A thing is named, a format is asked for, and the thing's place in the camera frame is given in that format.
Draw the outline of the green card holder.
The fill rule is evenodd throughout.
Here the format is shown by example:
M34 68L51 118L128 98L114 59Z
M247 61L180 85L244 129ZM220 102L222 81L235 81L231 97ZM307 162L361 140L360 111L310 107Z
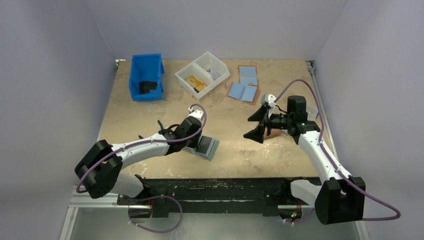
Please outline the green card holder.
M183 149L191 154L204 158L211 161L218 149L220 141L216 138L209 136L202 136L198 142L197 147L184 147Z

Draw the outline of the credit card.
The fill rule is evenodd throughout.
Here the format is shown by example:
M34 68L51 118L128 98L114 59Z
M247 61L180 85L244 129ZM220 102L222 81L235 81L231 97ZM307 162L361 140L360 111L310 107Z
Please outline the credit card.
M206 71L211 75L211 77L214 81L216 81L217 79L219 79L221 77L221 74L217 70L215 70L214 68L209 68Z

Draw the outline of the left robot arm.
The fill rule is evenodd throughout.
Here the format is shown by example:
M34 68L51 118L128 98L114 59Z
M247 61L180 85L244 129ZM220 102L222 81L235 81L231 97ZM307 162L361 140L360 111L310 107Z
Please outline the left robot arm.
M181 151L195 142L206 121L193 116L143 139L118 144L97 141L76 165L79 178L76 192L88 193L97 199L106 194L130 197L138 205L146 203L149 191L140 176L127 175L122 170L138 162Z

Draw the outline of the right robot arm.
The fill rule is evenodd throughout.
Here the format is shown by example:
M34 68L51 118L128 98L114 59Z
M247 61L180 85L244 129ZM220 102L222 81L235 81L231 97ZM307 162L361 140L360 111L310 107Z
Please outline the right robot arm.
M362 220L364 180L352 177L329 151L317 123L308 120L305 97L289 96L285 114L274 113L276 99L268 93L261 98L259 110L247 119L258 125L243 137L262 144L273 129L286 130L306 153L321 181L321 186L317 186L308 180L294 180L281 189L282 200L292 204L300 199L313 206L318 220L324 225Z

